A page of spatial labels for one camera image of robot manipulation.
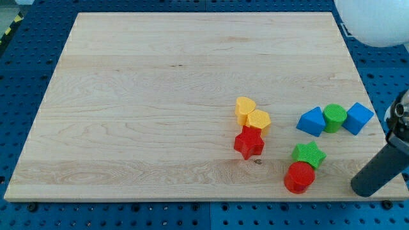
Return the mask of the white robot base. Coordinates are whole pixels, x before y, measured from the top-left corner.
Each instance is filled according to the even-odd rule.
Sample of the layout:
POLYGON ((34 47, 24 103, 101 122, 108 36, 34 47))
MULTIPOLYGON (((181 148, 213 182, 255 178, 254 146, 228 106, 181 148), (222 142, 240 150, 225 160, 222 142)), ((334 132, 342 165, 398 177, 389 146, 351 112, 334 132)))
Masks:
POLYGON ((408 0, 335 0, 348 32, 372 47, 408 43, 408 0))

